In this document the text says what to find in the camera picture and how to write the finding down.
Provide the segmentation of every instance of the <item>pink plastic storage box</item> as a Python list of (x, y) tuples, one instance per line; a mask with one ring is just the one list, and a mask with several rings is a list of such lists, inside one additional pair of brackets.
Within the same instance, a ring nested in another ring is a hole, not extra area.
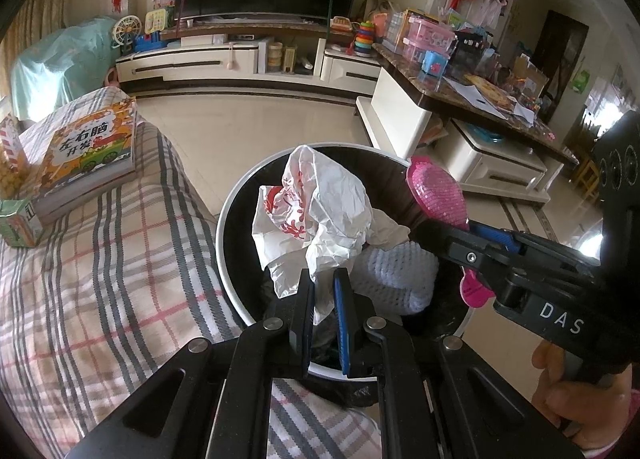
[(406, 37), (402, 42), (404, 43), (402, 57), (410, 64), (421, 65), (424, 59), (424, 53), (429, 49), (429, 45), (427, 43), (414, 42)]
[(420, 46), (426, 44), (426, 49), (430, 51), (449, 54), (449, 49), (456, 39), (456, 33), (420, 17), (411, 17), (407, 38)]

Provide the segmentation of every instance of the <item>green small box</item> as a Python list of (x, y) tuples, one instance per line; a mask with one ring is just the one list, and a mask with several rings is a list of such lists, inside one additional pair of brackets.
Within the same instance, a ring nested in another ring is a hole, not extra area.
[(14, 248), (34, 248), (42, 235), (42, 224), (29, 199), (0, 201), (0, 235)]

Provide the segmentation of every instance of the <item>curtain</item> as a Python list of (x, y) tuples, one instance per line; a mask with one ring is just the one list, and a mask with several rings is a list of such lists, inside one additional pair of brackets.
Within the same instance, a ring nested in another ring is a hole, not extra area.
[(65, 0), (26, 0), (0, 42), (0, 96), (11, 91), (11, 69), (22, 51), (65, 27)]

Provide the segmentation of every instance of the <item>human hand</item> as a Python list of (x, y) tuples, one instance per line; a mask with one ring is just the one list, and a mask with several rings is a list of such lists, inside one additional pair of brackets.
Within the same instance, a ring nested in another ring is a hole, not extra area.
[(603, 389), (588, 383), (560, 381), (564, 350), (552, 343), (542, 341), (533, 352), (531, 363), (543, 369), (531, 404), (556, 427), (562, 417), (582, 425), (572, 436), (575, 444), (583, 450), (602, 448), (620, 437), (629, 415), (631, 365), (622, 374), (614, 375), (612, 385)]

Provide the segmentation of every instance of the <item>metal rivet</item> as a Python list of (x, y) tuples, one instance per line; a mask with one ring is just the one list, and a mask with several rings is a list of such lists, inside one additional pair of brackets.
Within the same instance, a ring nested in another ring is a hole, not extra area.
[(209, 347), (209, 342), (206, 339), (194, 338), (189, 342), (187, 349), (190, 350), (192, 353), (201, 353), (207, 350), (207, 347)]
[(277, 331), (278, 329), (280, 329), (282, 327), (283, 324), (284, 324), (284, 322), (280, 318), (278, 318), (277, 316), (274, 316), (272, 318), (268, 318), (267, 320), (262, 322), (262, 326), (265, 329), (268, 329), (269, 331)]
[(382, 329), (386, 326), (386, 320), (381, 316), (371, 316), (367, 318), (367, 327), (369, 329)]
[(457, 336), (445, 336), (444, 340), (442, 340), (444, 346), (449, 349), (449, 351), (457, 351), (462, 349), (462, 340)]

